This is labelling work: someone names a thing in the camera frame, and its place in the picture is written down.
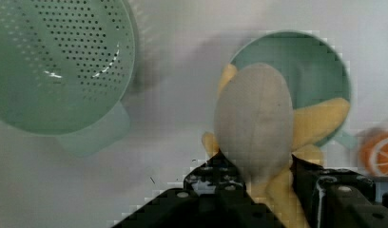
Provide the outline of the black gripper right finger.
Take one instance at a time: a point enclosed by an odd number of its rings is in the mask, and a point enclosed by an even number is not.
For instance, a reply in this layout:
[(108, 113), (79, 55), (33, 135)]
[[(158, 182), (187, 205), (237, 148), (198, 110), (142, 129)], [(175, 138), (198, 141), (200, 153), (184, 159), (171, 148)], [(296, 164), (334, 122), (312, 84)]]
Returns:
[(292, 189), (311, 228), (388, 228), (388, 192), (376, 201), (373, 180), (349, 169), (293, 158)]

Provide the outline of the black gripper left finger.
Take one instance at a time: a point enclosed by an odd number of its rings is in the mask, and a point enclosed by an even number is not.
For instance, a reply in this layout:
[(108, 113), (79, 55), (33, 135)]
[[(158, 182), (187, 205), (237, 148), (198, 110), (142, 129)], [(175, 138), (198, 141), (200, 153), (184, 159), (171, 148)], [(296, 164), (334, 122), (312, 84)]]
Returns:
[(212, 156), (184, 178), (112, 228), (284, 228), (246, 192), (238, 168), (222, 153)]

